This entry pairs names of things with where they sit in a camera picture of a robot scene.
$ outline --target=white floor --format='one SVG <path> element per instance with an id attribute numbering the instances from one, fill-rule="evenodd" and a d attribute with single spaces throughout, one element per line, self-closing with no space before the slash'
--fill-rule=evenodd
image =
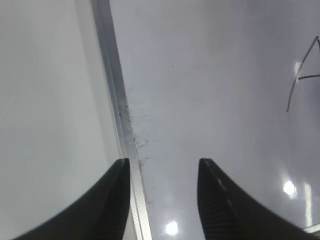
<path id="1" fill-rule="evenodd" d="M 66 208 L 120 157 L 95 31 L 88 0 L 0 1 L 0 240 Z"/>
<path id="2" fill-rule="evenodd" d="M 304 228 L 320 223 L 319 79 L 290 89 L 319 0 L 111 0 L 154 240 L 202 240 L 200 158 Z M 319 74 L 318 46 L 302 76 Z"/>

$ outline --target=glossy white surface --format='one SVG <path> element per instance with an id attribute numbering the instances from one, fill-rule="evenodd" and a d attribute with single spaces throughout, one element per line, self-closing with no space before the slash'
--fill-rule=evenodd
<path id="1" fill-rule="evenodd" d="M 286 112 L 319 9 L 318 0 L 111 1 L 154 240 L 204 239 L 202 157 L 295 225 L 320 223 L 320 81 L 300 81 Z M 315 48 L 302 74 L 319 64 Z"/>
<path id="2" fill-rule="evenodd" d="M 43 223 L 120 157 L 88 0 L 0 1 L 0 239 Z M 135 239 L 129 222 L 124 239 Z"/>

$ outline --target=white wall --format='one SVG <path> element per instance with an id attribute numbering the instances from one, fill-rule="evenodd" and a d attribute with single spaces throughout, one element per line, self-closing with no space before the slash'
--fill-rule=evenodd
<path id="1" fill-rule="evenodd" d="M 5 240 L 74 202 L 120 153 L 90 2 L 2 0 L 0 33 Z"/>

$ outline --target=metal strip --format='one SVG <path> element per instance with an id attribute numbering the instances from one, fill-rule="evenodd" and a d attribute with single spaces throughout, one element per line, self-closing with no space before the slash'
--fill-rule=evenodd
<path id="1" fill-rule="evenodd" d="M 110 1 L 91 0 L 105 74 L 110 91 L 120 154 L 130 159 L 131 213 L 137 240 L 152 240 L 136 141 L 131 126 Z"/>
<path id="2" fill-rule="evenodd" d="M 304 229 L 304 231 L 308 234 L 313 234 L 316 232 L 320 232 L 320 224 L 313 225 Z"/>

